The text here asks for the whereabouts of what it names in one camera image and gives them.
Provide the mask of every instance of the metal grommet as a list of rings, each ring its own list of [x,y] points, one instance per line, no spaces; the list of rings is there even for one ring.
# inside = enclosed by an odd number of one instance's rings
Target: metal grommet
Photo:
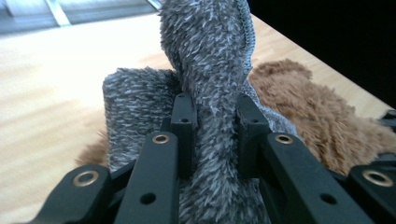
[[[84,171],[76,175],[73,179],[73,184],[76,187],[86,187],[95,182],[99,178],[99,173],[97,171]]]
[[[392,187],[393,181],[387,175],[384,175],[375,170],[365,170],[363,171],[363,176],[368,181],[382,187]]]
[[[152,142],[156,144],[164,144],[169,141],[169,136],[166,134],[158,134],[152,138]]]
[[[291,144],[293,143],[293,139],[285,134],[278,134],[275,137],[275,140],[282,143],[282,144]]]

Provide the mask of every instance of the brown plush toy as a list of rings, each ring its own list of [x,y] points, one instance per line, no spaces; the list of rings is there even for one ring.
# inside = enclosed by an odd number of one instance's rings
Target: brown plush toy
[[[396,153],[396,134],[374,119],[362,119],[328,87],[311,81],[312,73],[290,60],[262,63],[249,81],[262,105],[274,109],[297,127],[311,153],[326,167],[346,175],[355,165],[368,164],[378,154]],[[106,135],[88,146],[78,164],[107,166]]]

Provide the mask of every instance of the wooden table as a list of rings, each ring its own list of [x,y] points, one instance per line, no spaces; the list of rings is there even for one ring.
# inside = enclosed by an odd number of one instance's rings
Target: wooden table
[[[285,36],[253,18],[253,63],[289,58],[379,118],[389,106]],[[106,129],[102,82],[117,67],[171,68],[160,46],[160,18],[82,24],[0,38],[0,223],[31,220],[81,150]]]

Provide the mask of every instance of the brown fur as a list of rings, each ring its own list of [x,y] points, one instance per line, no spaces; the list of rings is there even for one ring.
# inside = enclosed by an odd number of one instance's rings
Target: brown fur
[[[355,108],[328,87],[311,82],[312,73],[290,60],[262,63],[249,76],[262,105],[284,115],[297,127],[311,153],[341,174],[367,164],[382,152],[396,152],[396,134],[373,119],[355,115]],[[107,166],[106,135],[88,146],[78,164]]]

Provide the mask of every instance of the gray fuzzy fabric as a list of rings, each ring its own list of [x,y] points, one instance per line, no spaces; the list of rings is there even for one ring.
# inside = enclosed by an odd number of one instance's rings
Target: gray fuzzy fabric
[[[254,33],[245,0],[167,1],[162,46],[176,71],[119,69],[104,95],[112,171],[136,160],[147,134],[170,117],[175,96],[190,92],[198,110],[197,169],[180,183],[181,223],[267,223],[258,180],[236,170],[235,103],[248,94],[274,132],[296,134],[284,117],[260,105],[247,81]]]

